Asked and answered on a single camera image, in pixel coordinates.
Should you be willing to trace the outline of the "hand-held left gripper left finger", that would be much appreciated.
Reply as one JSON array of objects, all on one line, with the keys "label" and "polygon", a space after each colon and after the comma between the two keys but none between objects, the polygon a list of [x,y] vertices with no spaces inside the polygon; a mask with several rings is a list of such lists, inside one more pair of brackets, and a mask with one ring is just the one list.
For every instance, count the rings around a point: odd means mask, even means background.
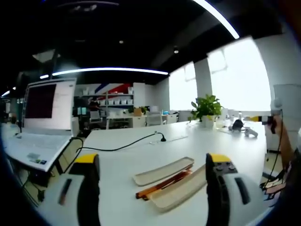
[{"label": "hand-held left gripper left finger", "polygon": [[99,226],[99,156],[78,157],[45,192],[39,214],[51,226]]}]

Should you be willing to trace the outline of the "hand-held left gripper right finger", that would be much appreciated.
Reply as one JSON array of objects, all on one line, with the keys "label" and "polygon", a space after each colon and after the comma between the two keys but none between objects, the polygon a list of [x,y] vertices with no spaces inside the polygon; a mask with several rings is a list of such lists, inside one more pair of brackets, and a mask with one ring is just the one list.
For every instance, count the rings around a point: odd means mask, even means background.
[{"label": "hand-held left gripper right finger", "polygon": [[206,154],[208,226],[255,226],[270,211],[258,184],[225,155]]}]

